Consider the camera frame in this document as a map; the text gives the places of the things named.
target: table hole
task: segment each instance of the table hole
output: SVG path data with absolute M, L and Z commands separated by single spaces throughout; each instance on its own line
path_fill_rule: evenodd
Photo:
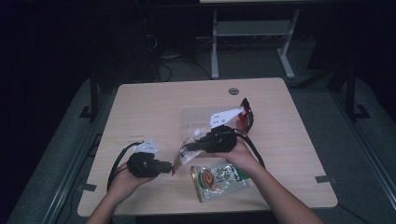
M 228 93 L 230 93 L 231 95 L 237 95 L 239 93 L 239 90 L 237 88 L 230 88 L 228 90 Z

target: wooden table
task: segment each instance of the wooden table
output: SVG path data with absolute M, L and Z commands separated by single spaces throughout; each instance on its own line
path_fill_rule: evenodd
M 231 95 L 230 88 L 239 94 Z M 247 97 L 255 121 L 249 136 L 268 171 L 309 207 L 337 205 L 304 124 L 281 78 L 254 78 L 173 83 L 129 84 L 119 88 L 98 148 L 78 213 L 89 216 L 106 194 L 108 174 L 121 150 L 135 141 L 156 141 L 155 159 L 173 162 L 181 146 L 181 111 L 196 106 L 236 105 Z M 132 154 L 127 152 L 121 162 Z M 256 187 L 199 203 L 190 167 L 210 165 L 214 158 L 195 158 L 175 176 L 161 174 L 140 187 L 117 208 L 115 215 L 192 214 L 270 209 Z

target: clear plastic bag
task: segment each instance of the clear plastic bag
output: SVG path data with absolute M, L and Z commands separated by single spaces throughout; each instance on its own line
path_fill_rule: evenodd
M 199 154 L 201 154 L 203 152 L 202 150 L 187 151 L 187 149 L 183 147 L 187 143 L 191 143 L 191 142 L 195 141 L 196 139 L 200 138 L 201 135 L 202 135 L 201 130 L 197 129 L 197 130 L 195 130 L 195 132 L 192 134 L 191 137 L 187 138 L 183 142 L 183 144 L 181 145 L 180 151 L 177 153 L 177 155 L 175 157 L 175 161 L 174 161 L 173 168 L 172 168 L 172 175 L 174 175 L 177 172 L 177 170 L 181 168 L 181 166 L 185 165 L 187 162 L 189 162 L 194 157 L 198 156 Z
M 220 160 L 211 166 L 192 166 L 191 173 L 201 203 L 252 186 L 249 176 L 226 160 Z

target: packaged food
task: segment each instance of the packaged food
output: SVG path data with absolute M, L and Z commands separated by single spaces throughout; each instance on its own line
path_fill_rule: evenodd
M 211 166 L 192 166 L 191 173 L 201 203 L 252 186 L 250 177 L 226 160 Z

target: chip bag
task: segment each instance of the chip bag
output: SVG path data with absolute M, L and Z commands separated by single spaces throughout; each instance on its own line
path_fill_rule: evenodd
M 226 160 L 211 166 L 192 166 L 191 173 L 201 203 L 252 186 L 250 177 Z

